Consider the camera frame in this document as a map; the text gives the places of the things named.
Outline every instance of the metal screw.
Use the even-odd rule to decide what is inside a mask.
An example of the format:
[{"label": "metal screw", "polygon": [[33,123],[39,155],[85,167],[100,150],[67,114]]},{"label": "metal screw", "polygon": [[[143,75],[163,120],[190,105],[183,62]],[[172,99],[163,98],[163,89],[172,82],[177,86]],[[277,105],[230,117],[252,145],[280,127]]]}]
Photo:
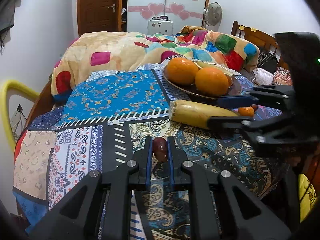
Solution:
[{"label": "metal screw", "polygon": [[192,161],[184,161],[183,162],[183,166],[187,167],[187,168],[190,168],[192,167],[193,165],[193,162]]},{"label": "metal screw", "polygon": [[221,171],[221,176],[224,178],[229,178],[231,176],[230,171]]},{"label": "metal screw", "polygon": [[90,172],[89,172],[89,176],[90,176],[90,177],[95,178],[95,177],[97,177],[98,175],[99,175],[99,171],[98,171],[98,170],[93,170],[93,171],[90,171]]},{"label": "metal screw", "polygon": [[257,140],[258,142],[260,142],[260,143],[265,143],[265,142],[266,142],[266,138],[263,137],[263,136],[257,136],[257,137],[256,137],[256,140]]},{"label": "metal screw", "polygon": [[137,165],[136,161],[134,161],[134,160],[127,161],[127,166],[134,167],[135,165]]},{"label": "metal screw", "polygon": [[251,122],[250,122],[250,121],[247,121],[247,120],[243,120],[243,121],[241,122],[241,124],[243,124],[243,125],[250,125]]}]

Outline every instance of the plate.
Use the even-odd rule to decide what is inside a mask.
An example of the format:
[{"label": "plate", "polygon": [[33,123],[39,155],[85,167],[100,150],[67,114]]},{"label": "plate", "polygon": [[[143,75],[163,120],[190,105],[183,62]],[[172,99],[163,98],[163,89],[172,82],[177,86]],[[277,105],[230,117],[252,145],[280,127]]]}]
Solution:
[{"label": "plate", "polygon": [[[165,75],[166,68],[167,68],[167,66],[165,66],[162,71],[162,75],[163,75],[164,79],[169,84],[176,87],[177,89],[182,90],[189,95],[193,95],[195,97],[199,97],[199,98],[203,98],[203,99],[209,99],[209,100],[217,100],[218,99],[218,97],[209,97],[209,96],[201,95],[199,93],[199,91],[197,90],[195,84],[192,84],[191,86],[181,86],[181,85],[176,85],[176,84],[172,83],[171,81],[169,81],[169,79]],[[241,91],[242,91],[241,85],[240,85],[239,81],[235,79],[234,75],[232,76],[232,82],[233,82],[233,84],[229,87],[225,96],[237,96],[237,95],[241,94]]]}]

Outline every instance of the headboard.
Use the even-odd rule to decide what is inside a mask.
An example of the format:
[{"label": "headboard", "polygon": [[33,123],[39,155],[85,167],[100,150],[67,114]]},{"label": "headboard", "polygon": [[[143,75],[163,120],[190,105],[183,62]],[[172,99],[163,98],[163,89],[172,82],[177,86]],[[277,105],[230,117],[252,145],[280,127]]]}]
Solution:
[{"label": "headboard", "polygon": [[[271,52],[274,56],[280,55],[280,48],[274,37],[251,27],[239,25],[237,21],[233,22],[231,35],[250,41],[260,48],[263,47],[267,51]],[[283,61],[281,55],[280,59],[278,60],[278,66],[289,70],[288,64]]]}]

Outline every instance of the pink stripe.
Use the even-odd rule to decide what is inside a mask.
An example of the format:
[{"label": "pink stripe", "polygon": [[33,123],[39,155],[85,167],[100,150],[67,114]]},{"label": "pink stripe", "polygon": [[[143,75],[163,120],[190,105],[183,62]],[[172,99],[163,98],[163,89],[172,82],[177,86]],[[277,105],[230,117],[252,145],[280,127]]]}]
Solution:
[{"label": "pink stripe", "polygon": [[[149,10],[149,7],[148,6],[128,6],[128,12],[141,12],[142,10]],[[165,8],[165,12],[173,13],[169,7]],[[186,11],[186,12],[190,13],[190,17],[199,18],[199,19],[203,18],[202,13],[189,12],[189,11]]]}]

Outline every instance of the brown door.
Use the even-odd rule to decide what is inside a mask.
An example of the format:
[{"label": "brown door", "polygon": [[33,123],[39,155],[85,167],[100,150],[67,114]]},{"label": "brown door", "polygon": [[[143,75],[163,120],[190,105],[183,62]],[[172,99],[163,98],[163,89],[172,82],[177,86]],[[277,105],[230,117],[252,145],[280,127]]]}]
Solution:
[{"label": "brown door", "polygon": [[77,0],[79,36],[83,33],[117,31],[117,0]]}]

